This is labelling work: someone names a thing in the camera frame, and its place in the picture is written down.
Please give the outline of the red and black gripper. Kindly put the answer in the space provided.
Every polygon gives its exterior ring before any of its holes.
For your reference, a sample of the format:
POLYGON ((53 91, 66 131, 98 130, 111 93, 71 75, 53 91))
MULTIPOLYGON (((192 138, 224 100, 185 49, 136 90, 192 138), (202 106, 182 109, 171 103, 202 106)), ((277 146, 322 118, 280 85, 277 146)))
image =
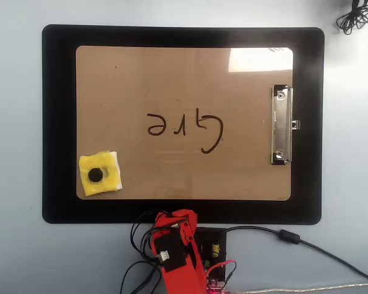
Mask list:
POLYGON ((194 242, 197 214, 190 209, 159 213, 155 228, 162 229, 153 235, 152 243, 163 271, 169 273, 186 266, 185 246, 194 242))

